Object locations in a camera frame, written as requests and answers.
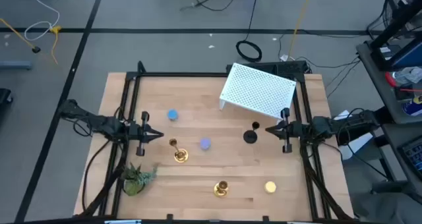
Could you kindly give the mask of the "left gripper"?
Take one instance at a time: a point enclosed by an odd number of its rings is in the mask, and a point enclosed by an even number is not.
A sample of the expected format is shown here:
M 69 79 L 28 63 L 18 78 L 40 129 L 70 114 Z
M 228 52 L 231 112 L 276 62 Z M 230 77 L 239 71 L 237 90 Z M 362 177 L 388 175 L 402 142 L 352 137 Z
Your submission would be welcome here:
M 139 141 L 139 145 L 136 149 L 137 156 L 145 155 L 145 143 L 147 144 L 161 137 L 163 137 L 162 132 L 154 130 L 150 125 L 148 125 L 148 113 L 146 111 L 141 113 L 141 125 L 133 121 L 129 126 L 129 140 Z

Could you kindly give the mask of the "black candlestick holder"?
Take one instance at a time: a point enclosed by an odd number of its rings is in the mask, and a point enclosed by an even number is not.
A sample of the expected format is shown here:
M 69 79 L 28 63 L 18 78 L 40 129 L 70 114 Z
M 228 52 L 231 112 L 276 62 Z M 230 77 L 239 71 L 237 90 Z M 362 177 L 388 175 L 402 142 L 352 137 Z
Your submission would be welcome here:
M 256 130 L 260 127 L 260 123 L 259 122 L 253 122 L 252 123 L 252 129 L 251 130 L 246 130 L 243 133 L 243 139 L 246 143 L 248 144 L 254 144 L 257 139 L 258 139 L 258 135 L 256 133 Z

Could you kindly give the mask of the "gold brass candlestick holder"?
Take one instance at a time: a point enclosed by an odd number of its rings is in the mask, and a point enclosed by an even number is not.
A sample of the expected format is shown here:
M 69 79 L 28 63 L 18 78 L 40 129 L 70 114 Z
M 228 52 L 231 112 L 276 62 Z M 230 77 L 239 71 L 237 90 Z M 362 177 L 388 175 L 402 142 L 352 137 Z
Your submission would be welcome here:
M 189 158 L 189 153 L 186 149 L 177 146 L 177 140 L 172 138 L 169 140 L 169 145 L 175 148 L 174 159 L 178 163 L 184 163 Z
M 214 185 L 214 195 L 217 197 L 225 197 L 228 194 L 228 183 L 227 181 L 220 181 Z

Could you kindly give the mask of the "white perforated metal shelf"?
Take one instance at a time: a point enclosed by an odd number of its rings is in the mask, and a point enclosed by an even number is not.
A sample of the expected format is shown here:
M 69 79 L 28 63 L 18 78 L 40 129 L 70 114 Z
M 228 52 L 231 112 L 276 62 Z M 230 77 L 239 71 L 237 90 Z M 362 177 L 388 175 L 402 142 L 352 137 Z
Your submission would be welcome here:
M 289 108 L 296 82 L 268 72 L 234 63 L 220 94 L 220 109 L 226 103 L 281 119 Z

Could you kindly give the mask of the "green potted succulent plant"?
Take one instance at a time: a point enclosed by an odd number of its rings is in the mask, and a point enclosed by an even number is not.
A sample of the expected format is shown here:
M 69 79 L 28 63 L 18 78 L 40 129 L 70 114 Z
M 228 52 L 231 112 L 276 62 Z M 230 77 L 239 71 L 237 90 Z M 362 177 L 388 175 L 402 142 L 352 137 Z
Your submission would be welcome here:
M 153 164 L 151 172 L 141 171 L 141 165 L 135 167 L 130 163 L 121 174 L 123 181 L 123 192 L 128 196 L 135 196 L 140 193 L 148 184 L 156 178 L 158 163 Z

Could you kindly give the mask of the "white paper sheet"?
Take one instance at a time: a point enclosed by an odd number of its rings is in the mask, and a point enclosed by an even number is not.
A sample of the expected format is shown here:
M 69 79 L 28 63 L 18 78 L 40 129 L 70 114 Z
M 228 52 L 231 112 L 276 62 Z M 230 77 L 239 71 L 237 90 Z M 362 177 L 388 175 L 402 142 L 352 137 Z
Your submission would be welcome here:
M 344 142 L 338 141 L 338 147 L 341 153 L 342 161 L 352 158 L 354 153 L 357 153 L 367 142 L 369 142 L 374 136 L 368 132 L 354 140 L 349 144 L 344 145 Z

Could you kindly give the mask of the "gray equipment cart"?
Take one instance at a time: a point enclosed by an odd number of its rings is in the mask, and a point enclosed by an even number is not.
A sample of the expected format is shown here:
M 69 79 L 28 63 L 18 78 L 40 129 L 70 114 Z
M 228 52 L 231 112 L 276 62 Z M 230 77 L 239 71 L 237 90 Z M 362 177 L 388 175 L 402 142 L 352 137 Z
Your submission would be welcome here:
M 377 113 L 379 115 L 384 115 L 386 121 L 390 119 L 396 124 L 403 125 L 422 122 L 422 115 L 411 116 L 407 115 L 403 111 L 401 103 L 396 100 L 392 87 L 385 79 L 385 72 L 379 70 L 375 61 L 371 57 L 372 50 L 369 47 L 369 43 L 370 42 L 364 42 L 357 45 L 356 50 L 384 104 L 383 107 L 377 110 Z

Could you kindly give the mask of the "gray chair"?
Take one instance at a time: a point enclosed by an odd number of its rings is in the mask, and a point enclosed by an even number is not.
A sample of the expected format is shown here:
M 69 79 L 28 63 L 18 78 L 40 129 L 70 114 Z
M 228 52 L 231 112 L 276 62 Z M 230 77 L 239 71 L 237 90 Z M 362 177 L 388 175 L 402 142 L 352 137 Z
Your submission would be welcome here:
M 407 184 L 399 192 L 375 192 L 367 182 L 348 185 L 353 213 L 361 221 L 422 224 L 422 186 Z

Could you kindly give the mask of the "black keyboard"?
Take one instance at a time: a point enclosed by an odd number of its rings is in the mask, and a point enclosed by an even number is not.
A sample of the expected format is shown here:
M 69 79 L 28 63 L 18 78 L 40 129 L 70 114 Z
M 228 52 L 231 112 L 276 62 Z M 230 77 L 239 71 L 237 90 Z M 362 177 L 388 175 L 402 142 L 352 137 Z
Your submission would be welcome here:
M 411 172 L 422 181 L 422 136 L 401 145 L 398 151 Z

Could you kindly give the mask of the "clear plastic bag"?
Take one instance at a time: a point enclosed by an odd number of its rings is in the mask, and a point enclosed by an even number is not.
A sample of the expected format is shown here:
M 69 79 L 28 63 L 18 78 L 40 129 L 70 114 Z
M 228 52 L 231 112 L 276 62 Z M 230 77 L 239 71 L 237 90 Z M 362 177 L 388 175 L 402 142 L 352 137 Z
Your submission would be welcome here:
M 417 84 L 422 80 L 422 68 L 421 67 L 407 67 L 403 70 L 396 71 L 393 73 L 393 78 L 399 84 Z

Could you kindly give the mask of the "blue screen laptop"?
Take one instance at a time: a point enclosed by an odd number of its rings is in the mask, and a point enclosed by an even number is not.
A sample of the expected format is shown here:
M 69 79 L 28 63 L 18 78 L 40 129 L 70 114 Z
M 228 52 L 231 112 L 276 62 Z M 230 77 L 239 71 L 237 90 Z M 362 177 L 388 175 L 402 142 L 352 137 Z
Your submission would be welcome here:
M 422 40 L 398 40 L 371 53 L 373 61 L 381 71 L 397 71 L 409 67 L 422 67 Z

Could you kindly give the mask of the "black floor object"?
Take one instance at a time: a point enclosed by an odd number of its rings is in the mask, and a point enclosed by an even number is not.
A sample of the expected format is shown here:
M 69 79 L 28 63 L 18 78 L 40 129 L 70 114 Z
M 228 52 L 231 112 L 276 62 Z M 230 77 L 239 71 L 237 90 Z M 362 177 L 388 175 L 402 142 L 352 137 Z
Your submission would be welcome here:
M 0 88 L 0 106 L 8 105 L 13 102 L 12 93 L 9 89 Z

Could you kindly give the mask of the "black stand beam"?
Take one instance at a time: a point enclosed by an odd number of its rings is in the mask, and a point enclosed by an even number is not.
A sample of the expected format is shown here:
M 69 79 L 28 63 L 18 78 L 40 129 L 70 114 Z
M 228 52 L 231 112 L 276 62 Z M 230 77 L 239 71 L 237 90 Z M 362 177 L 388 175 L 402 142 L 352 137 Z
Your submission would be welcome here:
M 395 20 L 371 43 L 371 49 L 382 47 L 392 36 L 398 33 L 407 22 L 409 22 L 420 10 L 422 10 L 422 0 L 414 0 L 408 5 Z

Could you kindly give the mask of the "black aluminium table frame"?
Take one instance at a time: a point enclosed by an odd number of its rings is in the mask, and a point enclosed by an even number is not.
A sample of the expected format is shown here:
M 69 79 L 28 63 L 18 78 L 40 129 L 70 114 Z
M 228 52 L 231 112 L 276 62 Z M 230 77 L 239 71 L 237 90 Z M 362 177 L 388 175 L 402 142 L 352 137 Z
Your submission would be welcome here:
M 146 146 L 143 157 L 136 155 L 137 142 L 113 145 L 102 135 L 93 137 L 88 155 L 89 183 L 82 185 L 80 198 L 92 202 L 104 179 L 123 157 L 127 163 L 150 169 L 158 163 L 158 176 L 140 194 L 130 197 L 115 181 L 96 215 L 120 219 L 159 221 L 171 215 L 176 221 L 331 221 L 333 210 L 307 176 L 299 153 L 299 140 L 291 140 L 293 151 L 285 154 L 282 142 L 259 130 L 256 144 L 248 145 L 242 135 L 252 122 L 270 126 L 274 120 L 258 113 L 226 105 L 220 109 L 218 98 L 227 79 L 224 72 L 111 72 L 105 83 L 100 113 L 112 115 L 119 105 L 140 119 L 149 112 L 151 126 L 164 133 Z M 178 119 L 167 112 L 175 109 Z M 175 138 L 189 158 L 174 159 Z M 209 150 L 200 148 L 200 140 L 209 138 Z M 214 195 L 214 185 L 227 181 L 228 194 Z M 275 193 L 264 185 L 276 183 Z

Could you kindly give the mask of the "red handled screwdriver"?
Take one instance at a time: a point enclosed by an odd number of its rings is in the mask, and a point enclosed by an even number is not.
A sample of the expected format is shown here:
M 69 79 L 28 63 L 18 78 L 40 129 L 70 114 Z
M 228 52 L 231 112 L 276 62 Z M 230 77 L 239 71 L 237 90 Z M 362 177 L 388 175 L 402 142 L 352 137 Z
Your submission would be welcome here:
M 386 72 L 385 79 L 387 83 L 395 89 L 397 92 L 409 92 L 409 93 L 422 93 L 422 80 L 420 80 L 417 84 L 407 83 L 407 84 L 399 84 L 393 78 L 393 72 Z

